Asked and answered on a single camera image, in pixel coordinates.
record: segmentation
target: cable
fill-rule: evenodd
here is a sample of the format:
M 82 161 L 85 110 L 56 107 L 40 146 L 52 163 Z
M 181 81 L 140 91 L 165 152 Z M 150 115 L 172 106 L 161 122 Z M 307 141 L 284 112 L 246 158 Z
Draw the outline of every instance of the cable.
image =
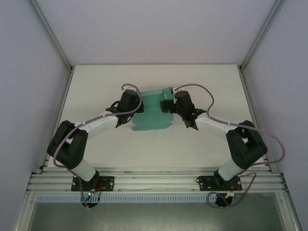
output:
M 119 187 L 115 187 L 115 189 L 120 189 L 120 190 L 127 190 L 127 191 L 143 191 L 143 190 L 152 190 L 152 189 L 187 189 L 189 187 L 185 187 L 185 188 L 163 188 L 163 187 L 154 187 L 154 188 L 147 188 L 147 189 L 124 189 L 124 188 L 119 188 Z
M 101 190 L 100 190 L 100 194 L 98 194 L 98 198 L 97 198 L 97 201 L 100 202 L 101 201 L 101 194 L 102 194 L 102 191 L 103 191 L 103 183 L 101 183 Z
M 212 117 L 210 115 L 210 109 L 212 108 L 212 106 L 214 105 L 214 96 L 213 94 L 204 86 L 200 85 L 200 84 L 195 84 L 195 83 L 190 83 L 190 84 L 185 84 L 183 86 L 180 86 L 178 88 L 176 88 L 175 90 L 178 90 L 180 88 L 184 88 L 184 87 L 187 87 L 187 86 L 197 86 L 197 87 L 201 87 L 202 89 L 206 90 L 206 92 L 210 95 L 210 97 L 212 98 L 212 103 L 210 104 L 210 106 L 208 107 L 208 109 L 206 110 L 206 114 L 207 116 L 218 122 L 218 123 L 221 123 L 221 124 L 224 124 L 224 125 L 231 125 L 231 126 L 235 126 L 235 127 L 240 127 L 240 128 L 246 128 L 246 129 L 250 129 L 250 130 L 253 130 L 253 131 L 257 131 L 257 132 L 261 132 L 261 133 L 264 133 L 272 138 L 274 138 L 278 143 L 279 145 L 281 146 L 281 149 L 282 149 L 282 155 L 281 157 L 278 159 L 278 160 L 274 160 L 274 161 L 268 161 L 268 162 L 261 162 L 261 163 L 254 163 L 251 165 L 252 166 L 256 166 L 256 165 L 269 165 L 269 164 L 275 164 L 275 163 L 278 163 L 280 161 L 282 161 L 284 158 L 285 158 L 285 153 L 286 153 L 286 150 L 285 150 L 285 147 L 284 147 L 284 144 L 283 142 L 275 135 L 267 132 L 267 131 L 264 131 L 264 130 L 261 130 L 261 129 L 258 129 L 258 128 L 253 128 L 253 127 L 250 127 L 250 126 L 246 126 L 246 125 L 241 125 L 241 124 L 237 124 L 237 123 L 232 123 L 232 122 L 226 122 L 226 121 L 223 121 L 223 120 L 220 120 L 220 119 L 216 119 L 215 117 Z
M 96 189 L 96 190 L 103 190 L 103 183 L 100 182 L 100 185 L 101 185 L 101 187 L 99 189 Z
M 234 188 L 237 188 L 239 191 L 240 191 L 240 194 L 241 195 L 241 188 L 237 185 L 234 185 L 232 182 L 231 182 L 231 188 L 232 188 L 232 192 L 234 192 Z
M 217 193 L 217 192 L 210 192 L 210 193 L 206 196 L 207 204 L 208 204 L 209 206 L 211 206 L 212 208 L 232 208 L 232 207 L 237 206 L 237 205 L 246 197 L 246 195 L 247 195 L 247 193 L 248 193 L 248 191 L 249 191 L 249 189 L 250 189 L 252 183 L 254 182 L 254 180 L 255 180 L 255 178 L 256 178 L 256 176 L 257 176 L 257 174 L 256 174 L 255 172 L 252 172 L 252 173 L 248 173 L 248 174 L 246 174 L 246 175 L 242 175 L 242 176 L 241 176 L 241 177 L 248 177 L 248 176 L 251 176 L 251 175 L 254 175 L 254 176 L 252 177 L 251 182 L 249 183 L 249 185 L 248 185 L 246 191 L 243 193 L 242 197 L 241 197 L 235 204 L 233 204 L 233 205 L 228 205 L 226 199 L 225 199 L 220 193 Z M 217 206 L 212 205 L 212 204 L 209 202 L 210 195 L 212 195 L 212 194 L 216 194 L 216 195 L 218 195 L 220 198 L 222 198 L 223 201 L 226 203 L 227 206 L 226 206 L 226 207 L 217 207 Z
M 139 95 L 139 97 L 140 97 L 140 101 L 139 101 L 138 106 L 137 106 L 134 110 L 129 111 L 129 112 L 119 112 L 119 113 L 110 113 L 110 114 L 106 114 L 106 115 L 100 115 L 100 116 L 98 116 L 98 117 L 95 117 L 95 118 L 93 118 L 93 119 L 90 119 L 90 120 L 86 121 L 85 123 L 79 124 L 79 125 L 77 125 L 76 127 L 74 127 L 74 128 L 63 138 L 63 140 L 60 142 L 59 146 L 57 147 L 56 151 L 54 152 L 53 161 L 52 161 L 52 162 L 53 162 L 53 164 L 54 164 L 56 167 L 66 168 L 66 167 L 63 166 L 63 165 L 59 165 L 59 164 L 56 163 L 57 155 L 58 155 L 58 153 L 59 153 L 59 150 L 62 148 L 63 144 L 66 142 L 66 140 L 67 140 L 78 128 L 80 128 L 80 127 L 82 127 L 82 126 L 85 126 L 85 125 L 87 125 L 87 124 L 90 124 L 90 123 L 92 123 L 92 122 L 94 122 L 94 121 L 96 121 L 96 120 L 98 120 L 98 119 L 104 118 L 104 117 L 132 114 L 132 113 L 136 112 L 136 111 L 140 108 L 140 106 L 141 106 L 141 104 L 142 104 L 142 96 L 141 96 L 140 90 L 139 90 L 135 85 L 130 84 L 130 83 L 126 83 L 126 84 L 122 85 L 122 87 L 121 87 L 122 90 L 124 90 L 124 87 L 125 87 L 125 86 L 131 86 L 131 87 L 134 87 L 134 88 L 136 89 L 136 91 L 137 91 L 137 93 L 138 93 L 138 95 Z M 73 175 L 77 176 L 77 174 L 76 174 L 75 172 L 73 172 L 73 171 L 71 171 L 71 170 L 69 170 L 69 169 L 67 169 L 67 170 L 70 171 Z M 80 180 L 80 192 L 81 192 L 82 199 L 83 199 L 83 201 L 84 201 L 86 207 L 88 207 L 88 205 L 87 205 L 87 203 L 86 203 L 86 199 L 85 199 L 85 197 L 84 197 L 84 195 L 83 195 L 83 190 L 82 190 L 82 185 L 81 185 L 81 178 L 80 178 L 79 176 L 77 176 L 77 177 L 78 177 L 79 180 Z
M 283 142 L 282 142 L 277 136 L 275 136 L 275 135 L 273 135 L 273 134 L 271 134 L 271 133 L 269 133 L 269 132 L 267 132 L 267 131 L 258 129 L 258 128 L 253 128 L 253 127 L 246 126 L 246 125 L 241 125 L 241 124 L 238 124 L 238 123 L 226 122 L 226 121 L 217 119 L 217 118 L 215 118 L 215 117 L 212 117 L 212 116 L 210 115 L 210 109 L 211 109 L 212 106 L 214 105 L 215 99 L 214 99 L 213 94 L 212 94 L 206 87 L 204 87 L 204 86 L 202 86 L 202 85 L 200 85 L 200 84 L 190 83 L 190 84 L 184 84 L 184 85 L 182 85 L 182 86 L 176 88 L 175 90 L 178 90 L 178 89 L 184 88 L 184 87 L 188 87 L 188 86 L 197 86 L 197 87 L 200 87 L 200 88 L 204 89 L 204 90 L 210 95 L 210 97 L 211 97 L 211 99 L 212 99 L 212 103 L 209 105 L 209 107 L 208 107 L 207 110 L 206 110 L 206 114 L 207 114 L 207 116 L 208 116 L 210 119 L 212 119 L 212 120 L 214 120 L 214 121 L 216 121 L 216 122 L 218 122 L 218 123 L 224 124 L 224 125 L 231 125 L 231 126 L 235 126 L 235 127 L 250 129 L 250 130 L 253 130 L 253 131 L 257 131 L 257 132 L 264 133 L 264 134 L 266 134 L 266 135 L 268 135 L 268 136 L 274 138 L 274 139 L 279 143 L 279 145 L 281 146 L 281 149 L 282 149 L 282 155 L 281 155 L 281 157 L 280 157 L 278 160 L 269 161 L 269 162 L 254 163 L 254 164 L 251 165 L 251 167 L 252 167 L 252 166 L 256 166 L 256 165 L 263 165 L 263 164 L 265 164 L 265 165 L 275 164 L 275 163 L 278 163 L 278 162 L 282 161 L 282 160 L 285 158 L 286 150 L 285 150 L 284 144 L 283 144 Z M 252 183 L 254 182 L 254 180 L 255 180 L 257 174 L 256 174 L 256 173 L 249 173 L 249 174 L 246 174 L 246 175 L 242 175 L 242 177 L 245 177 L 245 176 L 250 176 L 250 175 L 252 175 L 252 174 L 254 174 L 254 177 L 252 178 L 252 180 L 251 180 L 251 182 L 250 182 L 250 184 L 249 184 L 247 190 L 244 192 L 244 194 L 242 195 L 242 197 L 241 197 L 235 204 L 233 204 L 233 205 L 231 205 L 231 206 L 223 207 L 223 208 L 234 207 L 234 206 L 238 205 L 238 204 L 245 198 L 245 196 L 247 195 L 247 193 L 248 193 L 248 191 L 249 191 L 249 189 L 250 189 Z M 210 193 L 207 195 L 207 201 L 209 201 L 209 200 L 208 200 L 208 199 L 209 199 L 209 196 L 212 195 L 212 194 L 217 194 L 219 197 L 221 197 L 221 198 L 223 199 L 223 201 L 226 203 L 226 205 L 228 204 L 227 201 L 225 200 L 225 198 L 224 198 L 221 194 L 216 193 L 216 192 L 210 192 Z M 208 202 L 208 205 L 211 206 L 211 207 L 213 207 L 213 208 L 219 208 L 219 207 L 216 207 L 216 206 L 211 205 L 209 202 Z

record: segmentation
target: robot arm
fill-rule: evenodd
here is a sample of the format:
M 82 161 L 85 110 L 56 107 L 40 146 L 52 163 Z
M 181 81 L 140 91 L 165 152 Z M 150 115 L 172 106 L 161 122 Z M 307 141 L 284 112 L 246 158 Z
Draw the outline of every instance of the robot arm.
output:
M 224 185 L 248 169 L 267 153 L 267 147 L 258 132 L 224 125 L 210 119 L 205 110 L 195 108 L 187 91 L 175 92 L 174 98 L 175 103 L 170 101 L 161 103 L 162 111 L 180 115 L 187 128 L 210 132 L 228 142 L 231 158 L 214 173 L 214 181 L 218 186 Z M 255 127 L 248 120 L 240 124 Z
M 107 108 L 106 111 L 102 113 L 102 115 L 130 112 L 135 109 L 139 103 L 140 98 L 137 92 L 133 90 L 125 90 L 122 94 L 121 100 L 113 103 L 110 108 Z M 143 112 L 143 104 L 141 104 L 141 107 L 137 111 L 137 113 L 140 112 Z M 90 166 L 85 159 L 83 159 L 87 141 L 102 132 L 117 128 L 127 123 L 131 117 L 133 117 L 133 114 L 106 116 L 78 128 L 63 144 L 57 154 L 56 160 L 63 164 L 67 169 L 80 176 L 84 181 L 90 182 L 92 188 L 95 188 L 99 173 Z M 82 122 L 77 122 L 75 124 L 67 120 L 62 122 L 48 146 L 47 153 L 53 157 L 64 137 L 74 127 L 80 124 L 82 124 Z

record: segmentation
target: glass panel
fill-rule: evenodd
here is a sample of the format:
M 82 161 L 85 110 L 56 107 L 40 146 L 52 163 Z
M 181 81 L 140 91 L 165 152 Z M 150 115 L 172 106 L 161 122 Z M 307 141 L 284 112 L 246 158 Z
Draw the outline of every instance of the glass panel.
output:
M 248 194 L 236 207 L 204 203 L 36 203 L 30 231 L 282 231 L 275 194 Z

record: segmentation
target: white tabletop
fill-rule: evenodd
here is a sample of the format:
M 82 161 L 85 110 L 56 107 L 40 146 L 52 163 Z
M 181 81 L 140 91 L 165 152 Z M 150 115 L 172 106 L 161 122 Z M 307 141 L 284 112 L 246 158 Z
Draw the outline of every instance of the white tabletop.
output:
M 206 86 L 215 97 L 211 115 L 229 121 L 252 120 L 236 65 L 77 65 L 61 121 L 89 120 L 120 100 L 121 86 L 141 91 L 186 83 Z M 211 99 L 198 87 L 187 87 L 196 108 L 207 109 Z M 131 123 L 89 140 L 84 158 L 93 167 L 200 168 L 220 167 L 230 157 L 225 140 L 186 128 L 174 115 L 167 129 L 133 131 Z

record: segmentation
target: mounting plate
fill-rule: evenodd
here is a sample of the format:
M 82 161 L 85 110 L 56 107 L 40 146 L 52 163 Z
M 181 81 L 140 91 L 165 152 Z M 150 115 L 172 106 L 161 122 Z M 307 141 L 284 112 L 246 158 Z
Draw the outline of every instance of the mounting plate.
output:
M 199 176 L 197 183 L 200 191 L 240 191 L 242 190 L 241 179 L 238 176 L 226 181 L 223 185 L 217 185 L 214 182 L 214 176 Z
M 91 191 L 92 189 L 91 184 L 89 184 L 88 182 L 84 180 L 81 180 L 81 182 L 82 182 L 82 190 L 84 192 Z M 103 184 L 102 192 L 112 192 L 114 190 L 115 177 L 99 176 L 97 191 L 101 190 L 101 187 L 100 187 L 101 183 Z M 78 178 L 73 177 L 71 191 L 80 192 L 80 184 L 79 184 Z

